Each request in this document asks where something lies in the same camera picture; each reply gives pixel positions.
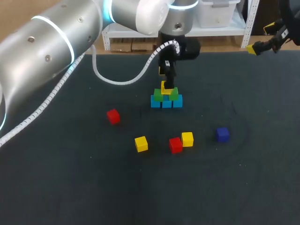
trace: yellow clamp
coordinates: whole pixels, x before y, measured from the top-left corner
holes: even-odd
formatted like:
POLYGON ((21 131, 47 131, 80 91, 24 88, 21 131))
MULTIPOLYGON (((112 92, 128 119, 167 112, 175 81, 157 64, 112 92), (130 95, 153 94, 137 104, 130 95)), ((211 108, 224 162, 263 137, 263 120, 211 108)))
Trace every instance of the yellow clamp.
POLYGON ((254 49, 253 49, 253 45, 248 45, 248 46, 246 47, 246 49, 247 49, 248 53, 253 54, 253 55, 257 55, 257 54, 255 53, 254 49))
POLYGON ((264 33, 265 33, 265 34, 268 34, 267 31, 266 31, 266 28, 267 28, 267 27, 272 27, 272 26, 274 26, 274 25, 275 25, 275 22, 270 23, 269 25, 265 26, 265 27, 263 28, 264 33))

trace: floor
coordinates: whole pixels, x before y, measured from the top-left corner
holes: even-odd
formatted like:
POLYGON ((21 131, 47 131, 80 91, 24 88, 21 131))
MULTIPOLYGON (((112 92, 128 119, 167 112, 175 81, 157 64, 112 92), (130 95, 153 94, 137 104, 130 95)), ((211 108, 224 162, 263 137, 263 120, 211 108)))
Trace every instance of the floor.
MULTIPOLYGON (((252 36, 250 43, 256 41, 267 41, 271 36, 252 36)), ((199 41, 201 42, 201 52, 210 53, 210 52, 241 52, 245 49, 241 49, 240 45, 242 42, 243 36, 223 36, 223 37, 200 37, 199 41)), ((100 39, 95 43, 98 54, 137 54, 136 52, 130 53, 115 53, 110 51, 105 51, 103 46, 103 41, 100 39)), ((300 50, 300 46, 295 46, 293 42, 285 44, 282 50, 300 50)))

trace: block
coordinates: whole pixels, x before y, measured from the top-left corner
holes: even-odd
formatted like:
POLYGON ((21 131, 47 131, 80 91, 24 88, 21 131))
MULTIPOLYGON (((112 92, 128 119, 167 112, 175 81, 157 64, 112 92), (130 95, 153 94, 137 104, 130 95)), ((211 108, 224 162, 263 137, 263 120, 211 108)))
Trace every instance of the block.
POLYGON ((161 94, 160 89, 154 89, 154 101, 162 102, 164 100, 164 96, 161 94))
POLYGON ((164 95, 163 108, 172 108, 172 101, 169 100, 168 95, 164 95))
POLYGON ((178 100, 173 101, 173 108, 182 108, 183 107, 183 98, 182 95, 178 95, 178 100))
POLYGON ((194 145, 194 137, 192 132, 185 132, 181 134, 181 141, 183 147, 192 147, 194 145))
POLYGON ((120 115, 117 110, 112 109, 111 111, 108 111, 106 115, 112 125, 120 123, 120 115))
POLYGON ((162 95, 171 95, 173 89, 165 89, 165 81, 161 82, 161 94, 162 95))
POLYGON ((175 137, 169 140, 169 147, 172 154, 182 152, 182 143, 180 138, 175 137))
POLYGON ((154 101, 154 95, 151 95, 151 108, 160 108, 160 102, 154 101))
POLYGON ((174 88, 172 93, 169 95, 170 101, 177 101, 178 100, 178 88, 174 88))
POLYGON ((229 131, 226 127, 218 128, 216 131, 216 138, 218 142, 228 142, 229 141, 229 131))
POLYGON ((135 146, 137 152, 147 151, 148 150, 148 143, 146 137, 138 137, 135 139, 135 146))

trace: wall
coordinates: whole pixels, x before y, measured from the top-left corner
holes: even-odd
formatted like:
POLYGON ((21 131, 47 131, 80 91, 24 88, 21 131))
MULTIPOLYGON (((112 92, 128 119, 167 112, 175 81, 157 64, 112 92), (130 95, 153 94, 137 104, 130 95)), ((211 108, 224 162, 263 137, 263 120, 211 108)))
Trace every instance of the wall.
POLYGON ((61 0, 0 0, 0 42, 33 16, 61 0))

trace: dark blue cube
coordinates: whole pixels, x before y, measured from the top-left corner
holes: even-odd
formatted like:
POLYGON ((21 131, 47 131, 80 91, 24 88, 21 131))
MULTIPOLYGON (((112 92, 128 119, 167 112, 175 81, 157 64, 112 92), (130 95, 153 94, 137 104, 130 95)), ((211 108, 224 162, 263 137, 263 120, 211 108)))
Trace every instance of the dark blue cube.
POLYGON ((218 128, 216 131, 217 142, 228 142, 229 141, 229 131, 226 127, 218 128))

